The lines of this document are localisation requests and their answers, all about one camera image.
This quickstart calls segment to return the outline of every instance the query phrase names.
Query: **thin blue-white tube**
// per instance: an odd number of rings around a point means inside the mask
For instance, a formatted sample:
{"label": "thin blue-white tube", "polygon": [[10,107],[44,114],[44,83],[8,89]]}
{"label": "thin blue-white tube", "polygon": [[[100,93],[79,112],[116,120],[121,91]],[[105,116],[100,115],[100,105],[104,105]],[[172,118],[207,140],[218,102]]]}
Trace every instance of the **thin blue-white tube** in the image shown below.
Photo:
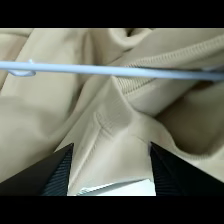
{"label": "thin blue-white tube", "polygon": [[171,78],[194,80],[224,80],[224,73],[204,71],[182,71],[149,68],[112,67],[95,65],[66,65],[66,64],[33,64],[28,62],[0,61],[0,70],[23,70],[35,72],[61,72],[93,75],[113,75],[126,77]]}

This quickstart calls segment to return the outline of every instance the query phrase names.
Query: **garment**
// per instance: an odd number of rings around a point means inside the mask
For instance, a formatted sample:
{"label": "garment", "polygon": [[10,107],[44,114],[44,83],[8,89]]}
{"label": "garment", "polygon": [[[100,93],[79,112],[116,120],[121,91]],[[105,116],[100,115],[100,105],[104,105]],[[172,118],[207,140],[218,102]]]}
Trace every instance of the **garment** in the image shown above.
{"label": "garment", "polygon": [[[0,30],[0,60],[34,63],[204,69],[223,64],[223,49],[224,29]],[[195,80],[0,77],[0,182],[72,142],[68,195],[153,180],[150,141],[224,182],[222,82],[194,89]],[[190,151],[191,141],[200,153]]]}

